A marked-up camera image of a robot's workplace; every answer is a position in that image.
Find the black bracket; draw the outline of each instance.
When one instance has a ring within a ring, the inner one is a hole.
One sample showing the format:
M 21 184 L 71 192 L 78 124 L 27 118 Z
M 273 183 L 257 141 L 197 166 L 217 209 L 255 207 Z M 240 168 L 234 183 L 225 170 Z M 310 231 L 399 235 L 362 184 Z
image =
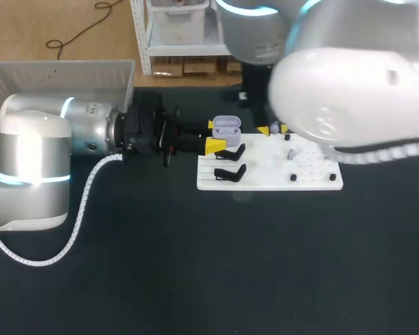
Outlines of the black bracket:
M 222 150 L 215 153 L 216 158 L 227 159 L 229 161 L 237 162 L 245 151 L 245 143 L 241 144 L 236 152 Z
M 243 164 L 237 172 L 230 172 L 224 169 L 214 169 L 214 176 L 216 180 L 227 180 L 233 183 L 238 183 L 245 172 L 247 171 L 247 164 Z

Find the white pegboard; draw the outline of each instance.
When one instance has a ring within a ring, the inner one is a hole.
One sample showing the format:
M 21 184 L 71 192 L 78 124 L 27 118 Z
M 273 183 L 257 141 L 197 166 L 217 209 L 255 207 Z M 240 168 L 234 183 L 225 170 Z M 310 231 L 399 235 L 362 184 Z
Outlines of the white pegboard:
M 217 159 L 214 154 L 199 156 L 197 188 L 203 191 L 338 191 L 343 179 L 338 163 L 324 157 L 316 143 L 296 134 L 286 141 L 284 135 L 266 137 L 262 134 L 242 134 L 246 149 L 238 162 Z M 288 151 L 297 156 L 288 160 Z M 238 183 L 216 180 L 214 169 L 237 172 L 242 164 L 247 171 Z M 297 180 L 291 181 L 296 174 Z

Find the coiled cable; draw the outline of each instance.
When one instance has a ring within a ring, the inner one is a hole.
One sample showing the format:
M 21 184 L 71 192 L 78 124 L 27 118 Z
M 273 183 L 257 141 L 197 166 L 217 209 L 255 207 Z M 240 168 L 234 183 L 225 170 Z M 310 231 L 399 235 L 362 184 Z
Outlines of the coiled cable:
M 60 253 L 55 255 L 53 258 L 50 258 L 49 260 L 27 260 L 25 258 L 20 257 L 19 255 L 16 255 L 14 252 L 12 252 L 7 246 L 4 245 L 4 243 L 1 240 L 0 240 L 0 249 L 10 258 L 14 259 L 16 262 L 22 263 L 24 265 L 28 265 L 30 267 L 46 267 L 48 265 L 52 265 L 60 261 L 67 254 L 67 252 L 71 249 L 71 247 L 75 243 L 76 237 L 78 236 L 78 232 L 82 223 L 82 218 L 84 217 L 85 205 L 87 204 L 87 199 L 89 197 L 91 184 L 93 183 L 93 180 L 95 179 L 96 174 L 105 164 L 109 162 L 113 162 L 113 161 L 122 161 L 122 160 L 123 160 L 123 156 L 121 154 L 107 156 L 101 159 L 95 165 L 93 170 L 90 172 L 89 177 L 87 178 L 87 181 L 85 183 L 84 192 L 82 193 L 82 199 L 79 206 L 78 216 L 76 217 L 75 226 L 71 233 L 70 239 L 68 240 L 67 244 L 61 250 Z

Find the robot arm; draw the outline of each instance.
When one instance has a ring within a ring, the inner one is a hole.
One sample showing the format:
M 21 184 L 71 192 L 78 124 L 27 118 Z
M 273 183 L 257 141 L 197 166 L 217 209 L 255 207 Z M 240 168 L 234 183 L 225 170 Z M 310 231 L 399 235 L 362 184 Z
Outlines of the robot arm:
M 270 105 L 292 131 L 363 151 L 419 141 L 419 0 L 218 2 L 232 54 L 277 63 Z
M 68 213 L 71 128 L 37 111 L 8 115 L 1 125 L 0 230 L 42 230 Z

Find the gray plastic part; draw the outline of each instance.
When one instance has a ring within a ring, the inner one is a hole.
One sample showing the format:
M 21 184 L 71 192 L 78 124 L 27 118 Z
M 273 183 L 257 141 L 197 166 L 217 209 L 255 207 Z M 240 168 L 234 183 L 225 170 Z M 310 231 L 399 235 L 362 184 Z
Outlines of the gray plastic part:
M 227 148 L 237 147 L 240 143 L 241 131 L 236 127 L 214 127 L 212 138 L 225 140 Z
M 273 134 L 273 135 L 278 135 L 279 134 L 279 131 L 281 130 L 280 128 L 280 126 L 279 126 L 279 122 L 278 121 L 275 121 L 275 122 L 273 122 L 272 124 L 270 124 L 270 132 Z
M 219 115 L 212 120 L 215 128 L 218 127 L 233 127 L 240 128 L 241 121 L 234 115 Z
M 290 160 L 290 161 L 293 161 L 293 159 L 294 159 L 296 156 L 298 156 L 298 154 L 296 153 L 296 151 L 295 151 L 295 150 L 293 150 L 293 149 L 290 149 L 290 150 L 288 151 L 288 154 L 287 154 L 287 159 L 288 159 L 288 160 Z

